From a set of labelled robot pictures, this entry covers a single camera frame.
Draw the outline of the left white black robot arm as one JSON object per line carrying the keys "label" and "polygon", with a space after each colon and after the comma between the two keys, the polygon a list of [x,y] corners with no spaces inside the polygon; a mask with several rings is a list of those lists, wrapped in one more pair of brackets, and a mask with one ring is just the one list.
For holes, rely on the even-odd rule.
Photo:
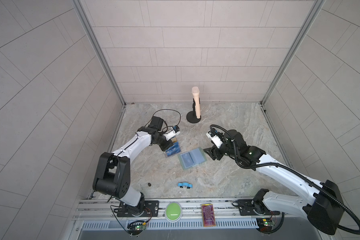
{"label": "left white black robot arm", "polygon": [[147,127],[140,127],[134,137],[112,153],[101,154],[93,181],[93,190],[115,197],[130,207],[141,208],[143,193],[131,187],[131,163],[146,148],[158,145],[164,152],[172,145],[180,128],[175,125],[169,132],[163,132],[164,120],[153,117]]}

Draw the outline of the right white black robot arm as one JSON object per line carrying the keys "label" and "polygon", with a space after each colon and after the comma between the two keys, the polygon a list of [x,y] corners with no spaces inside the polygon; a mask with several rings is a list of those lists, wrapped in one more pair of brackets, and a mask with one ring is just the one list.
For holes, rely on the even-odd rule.
{"label": "right white black robot arm", "polygon": [[248,146],[236,130],[227,131],[211,125],[207,137],[213,146],[204,151],[212,160],[230,157],[240,168],[259,171],[297,194],[292,197],[262,189],[253,200],[255,206],[306,219],[327,235],[334,235],[338,229],[344,230],[340,221],[346,212],[345,205],[334,182],[321,182],[289,168],[264,150]]}

